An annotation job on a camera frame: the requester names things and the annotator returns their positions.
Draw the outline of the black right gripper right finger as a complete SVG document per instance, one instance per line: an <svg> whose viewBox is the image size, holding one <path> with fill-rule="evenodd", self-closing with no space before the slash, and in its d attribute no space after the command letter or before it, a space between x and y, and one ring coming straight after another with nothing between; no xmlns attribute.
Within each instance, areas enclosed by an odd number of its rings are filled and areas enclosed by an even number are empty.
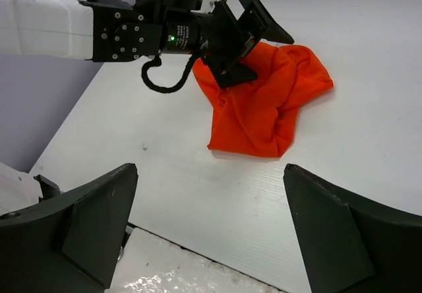
<svg viewBox="0 0 422 293"><path fill-rule="evenodd" d="M284 187L312 292L420 292L421 217L288 164Z"/></svg>

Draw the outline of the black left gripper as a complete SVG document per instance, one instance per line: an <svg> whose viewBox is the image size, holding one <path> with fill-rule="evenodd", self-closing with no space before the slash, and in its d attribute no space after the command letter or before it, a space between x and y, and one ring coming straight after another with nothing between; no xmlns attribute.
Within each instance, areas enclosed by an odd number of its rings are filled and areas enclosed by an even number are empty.
<svg viewBox="0 0 422 293"><path fill-rule="evenodd" d="M236 18L227 0L215 1L214 9L204 17L205 24L201 26L208 42L208 53L201 59L220 88L258 79L258 74L241 60L260 40L287 45L295 43L260 0L239 2L244 11Z"/></svg>

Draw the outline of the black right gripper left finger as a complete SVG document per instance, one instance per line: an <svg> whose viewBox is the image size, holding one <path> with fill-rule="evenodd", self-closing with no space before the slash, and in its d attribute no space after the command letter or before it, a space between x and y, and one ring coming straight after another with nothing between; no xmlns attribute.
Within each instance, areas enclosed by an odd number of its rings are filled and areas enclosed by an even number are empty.
<svg viewBox="0 0 422 293"><path fill-rule="evenodd" d="M66 192L34 178L39 203L1 216L2 292L104 292L111 286L138 181L126 163Z"/></svg>

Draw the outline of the orange t shirt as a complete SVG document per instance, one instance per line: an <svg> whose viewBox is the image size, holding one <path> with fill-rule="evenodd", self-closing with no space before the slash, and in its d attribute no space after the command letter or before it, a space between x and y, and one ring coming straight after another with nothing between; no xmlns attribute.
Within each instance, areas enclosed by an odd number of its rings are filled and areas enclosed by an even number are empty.
<svg viewBox="0 0 422 293"><path fill-rule="evenodd" d="M294 141L301 106L333 89L325 66L306 46L259 43L241 61L258 78L219 88L199 59L193 75L213 114L209 150L279 158Z"/></svg>

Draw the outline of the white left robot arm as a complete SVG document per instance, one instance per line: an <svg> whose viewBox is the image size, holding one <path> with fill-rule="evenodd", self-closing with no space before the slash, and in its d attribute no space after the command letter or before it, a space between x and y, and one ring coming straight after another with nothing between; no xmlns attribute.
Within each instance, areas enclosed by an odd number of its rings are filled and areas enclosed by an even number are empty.
<svg viewBox="0 0 422 293"><path fill-rule="evenodd" d="M1 0L1 53L48 55L97 63L147 57L141 77L151 90L180 90L196 61L220 88L253 81L242 64L261 40L293 38L260 0Z"/></svg>

